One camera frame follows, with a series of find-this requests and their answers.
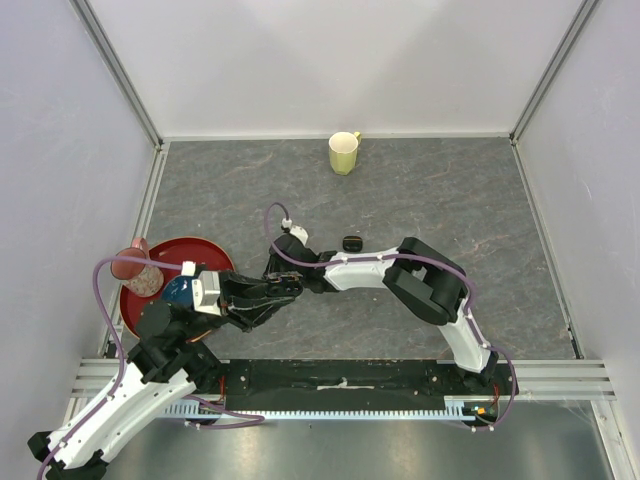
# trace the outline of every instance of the white wall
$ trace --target white wall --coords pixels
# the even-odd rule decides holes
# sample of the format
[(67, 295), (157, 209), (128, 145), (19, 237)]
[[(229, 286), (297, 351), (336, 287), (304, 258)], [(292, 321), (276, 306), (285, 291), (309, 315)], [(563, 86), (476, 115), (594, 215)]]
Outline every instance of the white wall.
[(640, 447), (640, 4), (600, 3), (521, 151), (581, 344)]
[(152, 147), (67, 1), (5, 2), (0, 45), (0, 478), (34, 479), (26, 441), (97, 352), (91, 271), (130, 238)]
[(92, 0), (163, 135), (508, 132), (579, 0)]

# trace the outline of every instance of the red tray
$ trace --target red tray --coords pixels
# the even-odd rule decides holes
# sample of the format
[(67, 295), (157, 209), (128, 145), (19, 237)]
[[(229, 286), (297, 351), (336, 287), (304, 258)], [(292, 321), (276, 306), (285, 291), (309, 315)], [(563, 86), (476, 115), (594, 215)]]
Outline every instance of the red tray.
[[(151, 260), (181, 264), (187, 260), (204, 263), (208, 270), (234, 270), (231, 258), (222, 248), (204, 238), (180, 237), (162, 242), (149, 250)], [(136, 324), (144, 306), (151, 300), (160, 298), (164, 287), (174, 277), (180, 275), (177, 270), (161, 268), (164, 274), (162, 288), (152, 297), (138, 297), (125, 287), (120, 288), (120, 315), (129, 331), (136, 337)]]

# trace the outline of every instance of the mug handle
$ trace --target mug handle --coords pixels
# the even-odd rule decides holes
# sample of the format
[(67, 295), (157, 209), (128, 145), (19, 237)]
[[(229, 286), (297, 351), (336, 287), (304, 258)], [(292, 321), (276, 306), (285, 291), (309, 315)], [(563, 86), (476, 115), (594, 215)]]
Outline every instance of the mug handle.
[(149, 244), (143, 237), (136, 237), (131, 242), (133, 248), (139, 248), (144, 252), (144, 256), (149, 258)]

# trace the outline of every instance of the cup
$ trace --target cup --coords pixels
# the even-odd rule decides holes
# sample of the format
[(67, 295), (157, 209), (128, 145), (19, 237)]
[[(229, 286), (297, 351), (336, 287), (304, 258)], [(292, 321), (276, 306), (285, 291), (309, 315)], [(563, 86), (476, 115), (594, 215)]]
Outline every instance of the cup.
[[(134, 238), (129, 248), (121, 250), (118, 257), (149, 258), (149, 244), (144, 238)], [(111, 262), (111, 274), (120, 280), (134, 295), (151, 297), (164, 283), (164, 275), (158, 267), (128, 261)]]
[(338, 132), (329, 139), (329, 161), (338, 175), (348, 175), (356, 166), (360, 132)]

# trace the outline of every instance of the cable connector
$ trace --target cable connector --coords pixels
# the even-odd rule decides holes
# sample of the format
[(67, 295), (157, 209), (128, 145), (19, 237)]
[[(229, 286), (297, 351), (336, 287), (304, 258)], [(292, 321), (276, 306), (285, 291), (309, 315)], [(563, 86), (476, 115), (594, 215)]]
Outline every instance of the cable connector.
[(187, 277), (193, 277), (196, 274), (196, 262), (182, 262), (182, 272), (181, 275), (185, 275)]

